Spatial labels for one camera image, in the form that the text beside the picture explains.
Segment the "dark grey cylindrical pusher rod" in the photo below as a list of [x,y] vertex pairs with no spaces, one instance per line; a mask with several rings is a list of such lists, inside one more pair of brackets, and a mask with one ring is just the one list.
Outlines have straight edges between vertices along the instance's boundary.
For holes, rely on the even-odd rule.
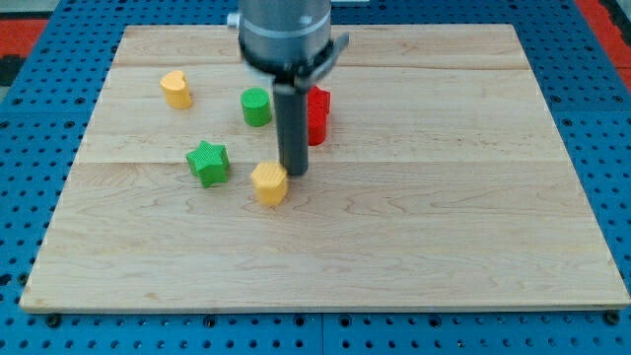
[[289,176],[309,168],[307,93],[286,83],[272,86],[279,160]]

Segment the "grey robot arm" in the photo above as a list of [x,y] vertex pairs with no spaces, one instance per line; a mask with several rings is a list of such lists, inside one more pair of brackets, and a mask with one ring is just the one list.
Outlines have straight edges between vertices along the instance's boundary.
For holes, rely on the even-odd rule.
[[240,0],[227,17],[245,64],[271,81],[279,160],[293,177],[309,168],[308,92],[349,44],[331,34],[329,0]]

